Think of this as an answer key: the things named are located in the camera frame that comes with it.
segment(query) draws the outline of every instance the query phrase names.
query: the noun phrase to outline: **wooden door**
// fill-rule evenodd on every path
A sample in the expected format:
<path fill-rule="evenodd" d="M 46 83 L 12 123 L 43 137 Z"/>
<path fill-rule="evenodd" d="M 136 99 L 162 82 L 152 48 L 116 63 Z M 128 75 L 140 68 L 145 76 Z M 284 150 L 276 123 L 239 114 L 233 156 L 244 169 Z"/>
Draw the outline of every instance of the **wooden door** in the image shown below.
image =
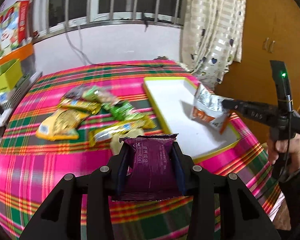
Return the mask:
<path fill-rule="evenodd" d="M 300 8 L 294 0 L 274 0 L 271 59 L 285 62 L 294 109 L 300 108 Z"/>
<path fill-rule="evenodd" d="M 241 100 L 276 104 L 276 92 L 270 68 L 271 54 L 263 49 L 274 29 L 273 0 L 247 0 L 243 28 L 242 61 L 233 62 L 215 93 Z M 242 118 L 258 140 L 266 141 L 268 127 Z"/>

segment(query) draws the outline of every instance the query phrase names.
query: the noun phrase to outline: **human hand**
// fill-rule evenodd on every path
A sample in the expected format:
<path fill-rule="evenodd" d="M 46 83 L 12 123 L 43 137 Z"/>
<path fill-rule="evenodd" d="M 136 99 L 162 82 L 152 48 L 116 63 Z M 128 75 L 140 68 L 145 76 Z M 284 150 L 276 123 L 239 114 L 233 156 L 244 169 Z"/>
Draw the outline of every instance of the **human hand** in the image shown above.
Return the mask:
<path fill-rule="evenodd" d="M 279 158 L 279 154 L 287 152 L 288 140 L 272 141 L 268 138 L 268 160 L 273 165 Z M 300 169 L 300 134 L 296 134 L 293 139 L 290 139 L 289 153 L 291 156 L 291 164 L 288 166 L 289 173 L 293 173 Z"/>

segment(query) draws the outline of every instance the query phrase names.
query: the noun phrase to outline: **gold snack package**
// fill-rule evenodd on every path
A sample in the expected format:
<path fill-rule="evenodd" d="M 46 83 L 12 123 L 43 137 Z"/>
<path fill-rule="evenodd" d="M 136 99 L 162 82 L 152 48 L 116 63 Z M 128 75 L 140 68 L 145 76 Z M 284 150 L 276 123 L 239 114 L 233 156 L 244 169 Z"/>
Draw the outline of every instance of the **gold snack package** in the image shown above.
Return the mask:
<path fill-rule="evenodd" d="M 77 140 L 79 134 L 75 129 L 88 116 L 77 110 L 58 109 L 40 124 L 35 135 L 49 141 Z"/>
<path fill-rule="evenodd" d="M 97 114 L 101 109 L 101 104 L 81 101 L 76 99 L 61 98 L 58 105 L 59 108 L 75 109 L 79 111 L 88 112 L 90 114 Z"/>
<path fill-rule="evenodd" d="M 143 120 L 145 123 L 142 126 L 142 129 L 153 129 L 156 127 L 154 121 L 149 117 L 149 115 L 145 114 L 143 117 L 135 116 L 131 117 L 130 119 L 126 119 L 125 121 L 136 121 L 136 120 Z"/>
<path fill-rule="evenodd" d="M 146 122 L 144 119 L 122 121 L 108 127 L 92 130 L 89 132 L 89 146 L 93 147 L 97 143 L 108 141 L 116 133 L 124 135 L 132 129 L 142 128 Z"/>

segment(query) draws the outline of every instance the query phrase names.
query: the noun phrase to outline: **orange box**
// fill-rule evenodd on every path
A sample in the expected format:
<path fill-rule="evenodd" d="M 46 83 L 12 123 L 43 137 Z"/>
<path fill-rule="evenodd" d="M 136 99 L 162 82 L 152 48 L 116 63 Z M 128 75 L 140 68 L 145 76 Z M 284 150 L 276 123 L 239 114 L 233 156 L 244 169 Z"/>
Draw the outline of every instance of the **orange box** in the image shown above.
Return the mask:
<path fill-rule="evenodd" d="M 12 59 L 19 59 L 20 61 L 26 59 L 27 57 L 31 56 L 34 53 L 33 50 L 33 44 L 29 43 L 25 46 L 22 46 L 11 53 L 9 53 L 7 56 L 4 56 L 0 59 L 0 65 L 12 60 Z"/>

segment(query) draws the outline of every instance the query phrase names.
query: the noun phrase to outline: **white cloth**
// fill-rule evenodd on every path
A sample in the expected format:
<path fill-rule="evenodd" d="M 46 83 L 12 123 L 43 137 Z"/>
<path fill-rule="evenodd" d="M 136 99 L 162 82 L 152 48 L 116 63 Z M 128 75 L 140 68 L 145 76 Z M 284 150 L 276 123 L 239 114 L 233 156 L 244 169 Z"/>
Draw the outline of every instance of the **white cloth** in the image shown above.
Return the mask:
<path fill-rule="evenodd" d="M 284 194 L 281 192 L 277 201 L 275 202 L 273 208 L 271 209 L 270 213 L 268 214 L 268 217 L 273 222 L 275 216 L 277 215 L 277 212 L 279 211 L 279 208 L 281 207 L 281 204 L 284 200 Z"/>
<path fill-rule="evenodd" d="M 246 0 L 187 0 L 181 66 L 210 89 L 242 56 Z"/>

